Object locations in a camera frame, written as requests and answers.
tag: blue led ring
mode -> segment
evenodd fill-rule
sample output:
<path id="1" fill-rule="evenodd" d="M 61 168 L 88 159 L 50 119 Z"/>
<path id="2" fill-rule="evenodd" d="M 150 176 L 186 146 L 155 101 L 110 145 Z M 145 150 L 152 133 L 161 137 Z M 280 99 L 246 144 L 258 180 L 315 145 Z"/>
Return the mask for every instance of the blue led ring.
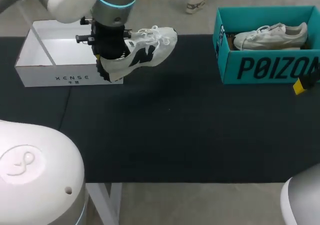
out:
<path id="1" fill-rule="evenodd" d="M 125 9 L 125 8 L 128 8 L 128 7 L 132 6 L 132 5 L 136 2 L 136 0 L 134 0 L 133 2 L 130 2 L 130 3 L 128 3 L 127 5 L 115 5 L 115 4 L 106 2 L 105 0 L 99 0 L 99 1 L 102 2 L 103 4 L 109 6 L 109 7 L 116 8 L 116 9 Z"/>

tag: white shoe box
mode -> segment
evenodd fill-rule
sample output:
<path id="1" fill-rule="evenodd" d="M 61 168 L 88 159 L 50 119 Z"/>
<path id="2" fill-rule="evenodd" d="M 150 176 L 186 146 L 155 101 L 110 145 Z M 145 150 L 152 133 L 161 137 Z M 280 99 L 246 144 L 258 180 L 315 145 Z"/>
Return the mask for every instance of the white shoe box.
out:
<path id="1" fill-rule="evenodd" d="M 30 30 L 15 64 L 25 87 L 123 84 L 123 79 L 112 83 L 104 80 L 91 46 L 76 42 L 76 35 L 91 34 L 91 25 L 44 20 L 35 21 L 33 27 L 56 65 Z"/>

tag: table leg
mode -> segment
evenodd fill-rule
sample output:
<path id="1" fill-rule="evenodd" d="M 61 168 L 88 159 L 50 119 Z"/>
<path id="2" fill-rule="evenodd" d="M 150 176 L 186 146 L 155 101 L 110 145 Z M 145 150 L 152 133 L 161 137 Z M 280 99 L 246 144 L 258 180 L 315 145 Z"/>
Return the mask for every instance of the table leg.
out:
<path id="1" fill-rule="evenodd" d="M 87 183 L 86 189 L 103 225 L 119 225 L 122 183 L 112 183 L 110 196 L 104 183 Z"/>

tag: table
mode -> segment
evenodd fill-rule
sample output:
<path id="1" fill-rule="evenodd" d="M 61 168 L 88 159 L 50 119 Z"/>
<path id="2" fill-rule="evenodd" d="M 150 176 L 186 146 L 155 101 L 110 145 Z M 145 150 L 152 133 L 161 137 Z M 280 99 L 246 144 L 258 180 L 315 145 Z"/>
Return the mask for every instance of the table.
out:
<path id="1" fill-rule="evenodd" d="M 320 89 L 223 85 L 211 35 L 181 35 L 163 64 L 104 86 L 24 88 L 22 43 L 0 39 L 0 119 L 71 138 L 97 194 L 108 182 L 285 182 L 320 162 Z"/>

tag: new balance sneaker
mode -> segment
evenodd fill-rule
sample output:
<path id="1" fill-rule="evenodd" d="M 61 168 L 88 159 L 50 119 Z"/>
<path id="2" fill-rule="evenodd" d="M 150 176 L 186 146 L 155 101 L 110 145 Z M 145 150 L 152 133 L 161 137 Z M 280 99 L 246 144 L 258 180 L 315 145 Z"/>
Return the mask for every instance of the new balance sneaker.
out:
<path id="1" fill-rule="evenodd" d="M 278 23 L 262 26 L 256 31 L 242 32 L 235 36 L 233 45 L 237 50 L 287 50 L 300 49 L 307 41 L 308 26 L 286 26 Z"/>
<path id="2" fill-rule="evenodd" d="M 98 71 L 105 80 L 114 82 L 139 67 L 155 67 L 171 54 L 177 41 L 177 32 L 171 27 L 153 26 L 132 32 L 131 38 L 125 40 L 130 54 L 115 60 L 101 57 L 97 63 Z"/>

